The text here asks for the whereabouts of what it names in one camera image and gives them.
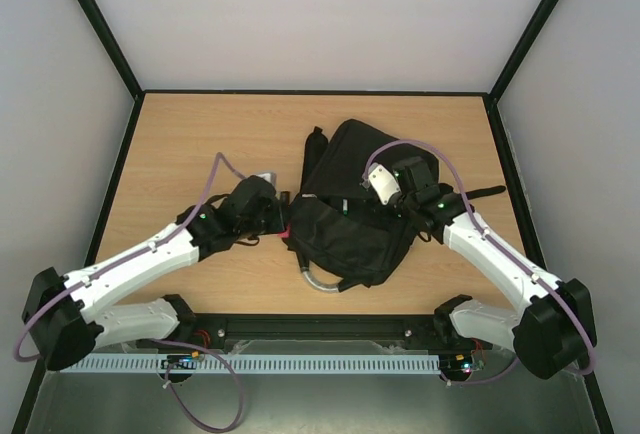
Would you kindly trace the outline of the black student backpack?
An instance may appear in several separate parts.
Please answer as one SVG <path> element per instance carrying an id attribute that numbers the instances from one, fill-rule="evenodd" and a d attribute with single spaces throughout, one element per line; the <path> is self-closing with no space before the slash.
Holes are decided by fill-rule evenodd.
<path id="1" fill-rule="evenodd" d="M 426 163 L 430 178 L 443 192 L 455 191 L 440 181 L 433 151 L 362 121 L 343 122 L 331 137 L 320 127 L 307 136 L 300 189 L 289 210 L 290 236 L 284 242 L 314 289 L 338 293 L 380 285 L 420 239 L 406 219 L 362 185 L 368 162 L 393 169 L 413 158 Z M 349 201 L 346 216 L 343 198 Z"/>

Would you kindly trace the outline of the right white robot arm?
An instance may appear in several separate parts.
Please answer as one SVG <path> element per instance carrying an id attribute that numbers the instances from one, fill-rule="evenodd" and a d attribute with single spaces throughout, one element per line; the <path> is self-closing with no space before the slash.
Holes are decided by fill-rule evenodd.
<path id="1" fill-rule="evenodd" d="M 445 193 L 419 158 L 393 169 L 370 161 L 364 181 L 381 204 L 410 217 L 418 230 L 464 257 L 508 300 L 507 309 L 477 300 L 455 302 L 436 321 L 436 333 L 455 346 L 476 338 L 513 352 L 533 375 L 549 379 L 575 363 L 595 367 L 595 325 L 586 286 L 563 281 L 527 259 L 475 211 L 461 190 Z"/>

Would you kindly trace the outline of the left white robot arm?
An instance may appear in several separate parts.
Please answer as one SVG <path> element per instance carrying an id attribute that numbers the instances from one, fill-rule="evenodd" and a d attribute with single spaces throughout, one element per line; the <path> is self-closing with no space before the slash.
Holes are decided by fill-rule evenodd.
<path id="1" fill-rule="evenodd" d="M 134 305 L 121 299 L 236 244 L 283 233 L 289 200 L 289 192 L 277 191 L 267 177 L 252 175 L 110 259 L 64 275 L 54 268 L 36 274 L 22 320 L 38 358 L 48 370 L 61 371 L 112 344 L 187 338 L 193 313 L 180 296 Z"/>

